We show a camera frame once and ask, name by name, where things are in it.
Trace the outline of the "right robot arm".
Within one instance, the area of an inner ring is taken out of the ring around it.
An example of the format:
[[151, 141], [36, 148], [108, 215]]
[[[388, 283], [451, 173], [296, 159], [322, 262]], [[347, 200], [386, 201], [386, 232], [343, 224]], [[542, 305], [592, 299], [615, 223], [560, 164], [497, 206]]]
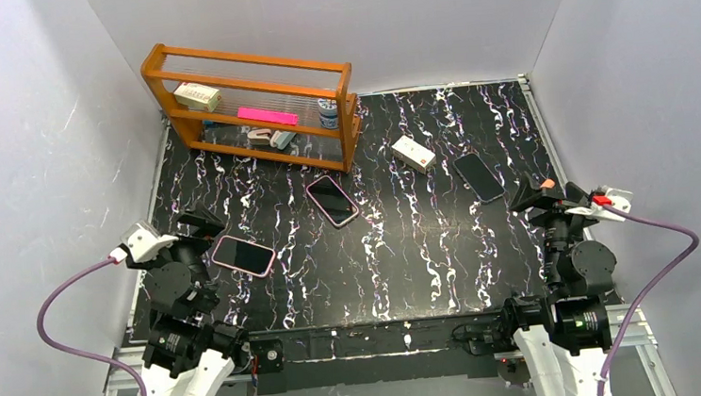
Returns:
[[509, 209], [541, 227], [545, 295], [505, 301], [501, 329], [528, 366], [536, 396], [611, 396], [602, 364], [613, 345], [605, 295], [616, 257], [587, 240], [592, 194], [524, 173]]

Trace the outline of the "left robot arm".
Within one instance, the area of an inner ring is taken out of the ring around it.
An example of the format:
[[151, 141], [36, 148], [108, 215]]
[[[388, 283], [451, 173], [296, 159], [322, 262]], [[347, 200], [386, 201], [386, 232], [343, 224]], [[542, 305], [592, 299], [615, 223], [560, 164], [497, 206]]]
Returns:
[[156, 286], [140, 369], [131, 370], [139, 396], [216, 396], [235, 368], [247, 333], [203, 316], [220, 303], [204, 262], [225, 224], [202, 203], [185, 209], [186, 234], [162, 234], [146, 221], [122, 235], [110, 258], [146, 272]]

